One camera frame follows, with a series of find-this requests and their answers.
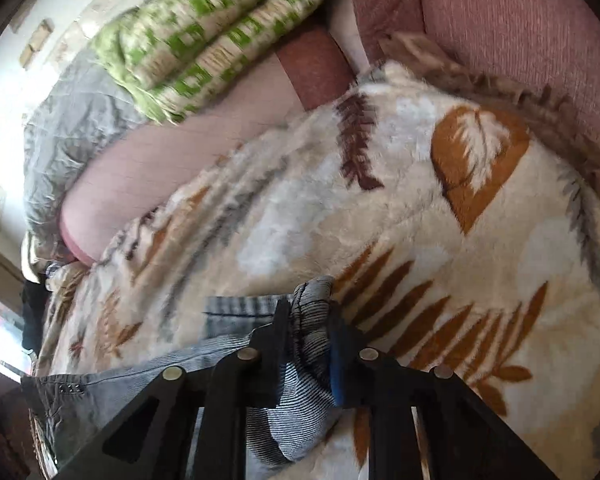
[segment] fleece blanket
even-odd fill
[[[451,366],[564,480],[600,466],[600,199],[513,110],[389,62],[131,222],[53,296],[38,374],[195,344],[208,296],[333,297],[403,365]],[[283,475],[366,478],[348,413]]]

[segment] metal screw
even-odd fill
[[[447,365],[438,365],[433,369],[433,373],[439,379],[450,379],[454,371]]]
[[[378,356],[380,354],[375,348],[367,347],[363,348],[358,355],[363,361],[375,361],[376,359],[378,359]]]
[[[162,378],[166,381],[175,381],[182,375],[182,368],[179,366],[170,366],[162,372]]]
[[[253,361],[260,355],[255,348],[251,348],[250,346],[245,346],[244,348],[240,348],[238,350],[238,359],[240,361]]]

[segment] striped fabric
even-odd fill
[[[329,276],[315,278],[292,295],[209,298],[205,340],[138,367],[23,378],[27,402],[59,468],[167,366],[200,370],[247,346],[251,331],[271,321],[282,299],[292,303],[285,386],[277,408],[248,410],[247,478],[266,478],[306,456],[339,415],[328,370],[326,321],[332,281]]]

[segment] pillow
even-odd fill
[[[329,33],[309,20],[215,105],[177,126],[146,124],[92,160],[62,204],[65,244],[91,265],[128,221],[203,168],[271,126],[334,100],[353,81]]]

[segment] pink cushion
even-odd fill
[[[127,222],[164,202],[219,156],[337,98],[353,79],[327,31],[307,23],[205,112],[177,126],[142,126],[92,160],[62,203],[65,243],[92,264]]]
[[[600,22],[583,0],[421,0],[426,33],[465,66],[568,94],[600,143]]]
[[[425,32],[471,69],[567,94],[600,145],[600,22],[583,0],[334,0],[328,18],[359,70],[387,33]]]

